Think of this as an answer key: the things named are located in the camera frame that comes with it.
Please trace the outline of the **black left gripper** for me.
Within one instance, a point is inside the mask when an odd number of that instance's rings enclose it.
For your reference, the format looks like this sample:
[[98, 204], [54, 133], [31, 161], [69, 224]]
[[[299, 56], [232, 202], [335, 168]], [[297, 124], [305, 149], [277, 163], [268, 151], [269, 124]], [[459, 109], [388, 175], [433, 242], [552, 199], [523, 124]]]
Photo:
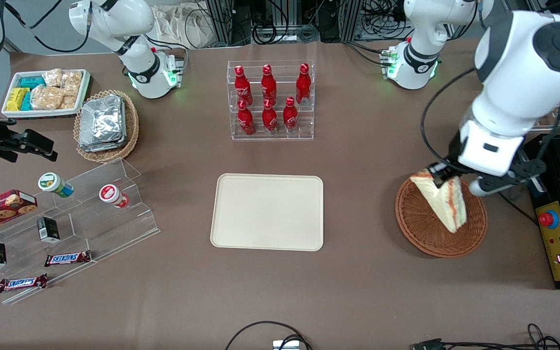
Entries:
[[462, 151], [462, 142], [460, 141], [460, 131], [458, 130], [448, 145], [447, 161], [434, 162], [427, 166], [427, 171], [433, 178], [433, 184], [436, 188], [441, 188], [445, 182], [454, 177], [460, 177], [465, 173], [465, 166], [460, 164], [458, 157]]

